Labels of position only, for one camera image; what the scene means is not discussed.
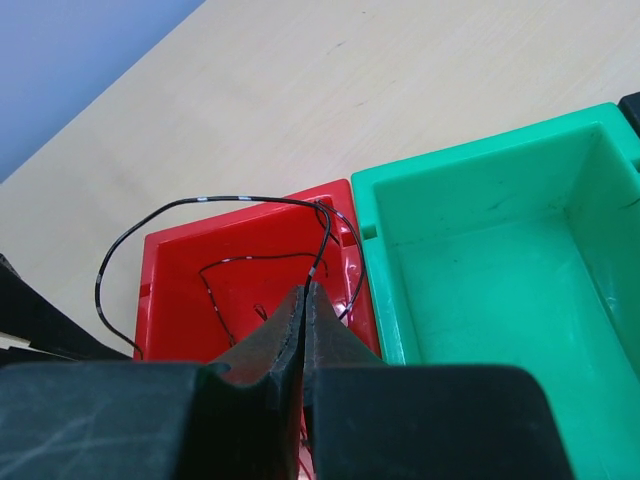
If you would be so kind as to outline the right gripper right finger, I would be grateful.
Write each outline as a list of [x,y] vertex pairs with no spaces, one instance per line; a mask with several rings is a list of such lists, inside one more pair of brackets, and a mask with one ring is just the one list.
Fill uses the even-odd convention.
[[322,479],[354,437],[364,405],[362,372],[385,363],[338,319],[324,287],[305,300],[302,411],[315,477]]

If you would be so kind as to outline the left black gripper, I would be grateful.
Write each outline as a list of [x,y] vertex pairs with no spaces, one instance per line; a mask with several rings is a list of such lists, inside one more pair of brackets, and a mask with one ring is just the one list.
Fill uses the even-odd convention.
[[3,363],[128,361],[54,307],[1,258],[1,332],[25,340],[26,348],[1,350]]

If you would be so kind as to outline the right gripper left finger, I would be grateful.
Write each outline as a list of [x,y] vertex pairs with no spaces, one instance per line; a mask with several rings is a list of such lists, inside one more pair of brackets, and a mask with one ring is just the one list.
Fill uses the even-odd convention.
[[214,431],[231,479],[296,479],[299,472],[305,291],[293,288],[254,332],[208,365]]

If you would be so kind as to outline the red storage bin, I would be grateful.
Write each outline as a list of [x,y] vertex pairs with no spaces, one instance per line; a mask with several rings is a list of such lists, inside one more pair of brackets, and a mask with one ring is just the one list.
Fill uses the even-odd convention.
[[146,236],[135,341],[146,361],[209,362],[273,314],[305,282],[335,208],[332,235],[314,275],[343,323],[380,351],[371,295],[356,244],[345,179],[295,194],[299,205],[263,203]]

